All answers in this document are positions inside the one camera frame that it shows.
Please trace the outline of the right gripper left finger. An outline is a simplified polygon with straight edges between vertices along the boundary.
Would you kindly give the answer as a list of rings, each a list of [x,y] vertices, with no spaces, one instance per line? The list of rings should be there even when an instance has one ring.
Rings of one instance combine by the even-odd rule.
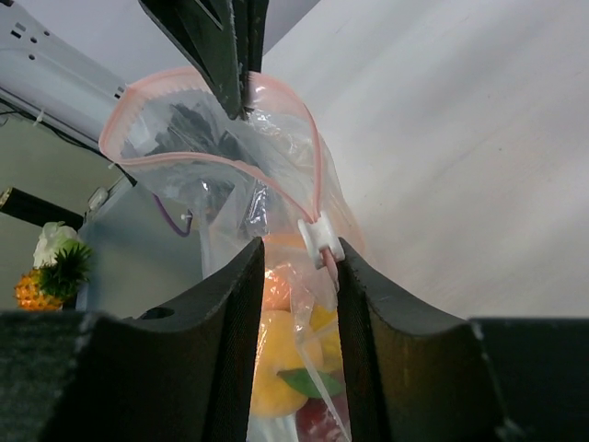
[[[5,441],[243,441],[264,283],[253,239],[137,319],[4,311]]]

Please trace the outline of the clear pink zip top bag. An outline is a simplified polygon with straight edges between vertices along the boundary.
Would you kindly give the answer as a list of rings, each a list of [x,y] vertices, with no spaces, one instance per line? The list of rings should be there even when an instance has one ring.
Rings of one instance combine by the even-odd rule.
[[[305,103],[280,81],[254,73],[246,114],[230,119],[202,76],[184,67],[129,85],[107,120],[100,151],[150,192],[191,209],[198,220],[202,273],[228,264],[254,238],[266,268],[284,266],[298,353],[305,366],[278,373],[321,399],[351,439],[342,371],[323,369],[315,305],[337,311],[342,244],[364,245],[337,172]],[[250,414],[252,441],[298,441],[295,413]]]

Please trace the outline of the orange toy fruit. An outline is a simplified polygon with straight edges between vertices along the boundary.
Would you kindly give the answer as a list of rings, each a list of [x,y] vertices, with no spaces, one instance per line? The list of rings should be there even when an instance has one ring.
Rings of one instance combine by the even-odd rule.
[[[307,396],[290,387],[278,373],[303,368],[298,353],[293,315],[284,310],[265,310],[260,315],[250,413],[260,418],[279,418],[297,412]]]

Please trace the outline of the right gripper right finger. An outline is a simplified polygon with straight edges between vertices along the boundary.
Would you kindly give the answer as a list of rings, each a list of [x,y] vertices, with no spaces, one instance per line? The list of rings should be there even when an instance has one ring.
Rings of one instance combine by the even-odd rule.
[[[354,440],[587,439],[587,320],[463,320],[344,252],[338,315]]]

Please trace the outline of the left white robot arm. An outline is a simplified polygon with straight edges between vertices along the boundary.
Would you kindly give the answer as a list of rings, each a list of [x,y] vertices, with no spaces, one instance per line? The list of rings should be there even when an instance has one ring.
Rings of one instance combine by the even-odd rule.
[[[203,76],[230,118],[245,108],[248,72],[261,69],[265,1],[143,1],[167,39]],[[44,28],[14,1],[1,4],[1,102],[88,149],[126,87]]]

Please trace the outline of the red orange toy peach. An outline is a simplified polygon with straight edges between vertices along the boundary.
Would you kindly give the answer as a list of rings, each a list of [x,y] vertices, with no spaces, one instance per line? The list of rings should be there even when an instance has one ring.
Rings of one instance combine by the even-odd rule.
[[[262,310],[289,311],[292,294],[289,270],[284,266],[266,268],[264,276]]]

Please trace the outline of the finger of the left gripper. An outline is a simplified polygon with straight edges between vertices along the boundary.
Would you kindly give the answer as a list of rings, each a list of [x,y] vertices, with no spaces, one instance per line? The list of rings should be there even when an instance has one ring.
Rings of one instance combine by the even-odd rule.
[[[234,120],[243,116],[244,3],[144,0],[144,12],[200,72]]]
[[[233,0],[237,67],[241,76],[260,72],[266,28],[268,0]]]

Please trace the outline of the dark red toy apple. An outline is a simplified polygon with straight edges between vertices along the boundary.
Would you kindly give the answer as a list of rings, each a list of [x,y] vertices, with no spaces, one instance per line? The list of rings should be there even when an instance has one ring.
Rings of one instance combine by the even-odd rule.
[[[295,428],[299,442],[344,441],[343,430],[321,399],[309,399],[295,414]]]

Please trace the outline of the yellow toy pear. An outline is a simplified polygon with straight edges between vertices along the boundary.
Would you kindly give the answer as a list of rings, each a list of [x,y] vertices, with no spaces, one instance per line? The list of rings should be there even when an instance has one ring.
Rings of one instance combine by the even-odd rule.
[[[320,305],[315,305],[309,324],[313,331],[318,334],[321,343],[324,360],[323,369],[329,373],[342,371],[343,360],[337,311],[327,311]]]

